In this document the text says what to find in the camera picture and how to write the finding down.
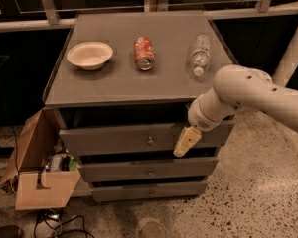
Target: gray dresser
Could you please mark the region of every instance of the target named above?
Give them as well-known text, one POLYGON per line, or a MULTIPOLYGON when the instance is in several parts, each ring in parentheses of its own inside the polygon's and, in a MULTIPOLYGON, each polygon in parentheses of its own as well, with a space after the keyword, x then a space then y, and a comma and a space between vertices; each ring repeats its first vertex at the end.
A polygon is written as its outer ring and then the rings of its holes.
POLYGON ((205 133, 183 158, 173 149, 188 126, 188 105, 212 87, 218 69, 233 63, 212 23, 200 11, 81 14, 64 54, 89 41, 108 43, 113 57, 97 71, 84 71, 61 57, 44 100, 55 110, 60 136, 95 201, 203 193, 233 120, 227 117, 205 133), (189 57, 199 33, 212 38, 212 67, 196 80, 189 57), (148 71, 134 62, 134 41, 140 36, 151 40, 156 57, 148 71))

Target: speckled floor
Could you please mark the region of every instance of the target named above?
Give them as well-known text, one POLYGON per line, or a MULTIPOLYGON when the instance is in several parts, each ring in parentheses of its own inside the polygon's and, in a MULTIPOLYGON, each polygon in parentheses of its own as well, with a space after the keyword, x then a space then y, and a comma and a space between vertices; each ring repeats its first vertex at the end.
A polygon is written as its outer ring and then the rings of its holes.
MULTIPOLYGON (((63 221, 83 215, 86 230, 97 238, 137 238, 150 221, 170 238, 298 237, 298 136, 259 112, 238 114, 235 120, 201 196, 106 204, 72 198, 63 221)), ((0 190, 0 226, 16 224, 25 237, 33 237, 37 211, 15 211, 14 200, 14 194, 0 190)), ((73 228, 81 228, 81 220, 64 230, 73 228)), ((48 234, 40 223, 37 237, 48 234)))

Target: can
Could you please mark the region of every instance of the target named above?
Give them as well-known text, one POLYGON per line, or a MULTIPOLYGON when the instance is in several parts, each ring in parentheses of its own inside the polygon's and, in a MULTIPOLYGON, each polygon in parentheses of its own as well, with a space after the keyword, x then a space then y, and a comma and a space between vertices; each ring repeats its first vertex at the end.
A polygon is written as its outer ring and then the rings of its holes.
POLYGON ((153 67, 155 56, 150 40, 147 37, 138 37, 134 47, 135 62, 139 69, 149 70, 153 67))

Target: white bowl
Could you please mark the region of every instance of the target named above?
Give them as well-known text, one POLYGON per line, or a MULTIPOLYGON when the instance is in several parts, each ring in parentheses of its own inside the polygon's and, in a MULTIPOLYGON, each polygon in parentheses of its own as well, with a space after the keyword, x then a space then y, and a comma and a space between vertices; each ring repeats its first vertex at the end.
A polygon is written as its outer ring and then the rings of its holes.
POLYGON ((110 45, 101 42, 87 42, 72 47, 67 54, 68 61, 85 70, 96 70, 112 57, 110 45))

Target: clear plastic bottle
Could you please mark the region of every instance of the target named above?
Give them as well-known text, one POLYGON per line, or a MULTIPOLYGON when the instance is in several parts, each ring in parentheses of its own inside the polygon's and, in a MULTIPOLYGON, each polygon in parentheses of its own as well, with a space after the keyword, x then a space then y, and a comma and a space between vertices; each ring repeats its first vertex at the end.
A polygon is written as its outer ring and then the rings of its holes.
POLYGON ((191 70, 196 77, 202 76, 211 64, 210 37, 204 34, 197 35, 194 50, 191 56, 191 70))

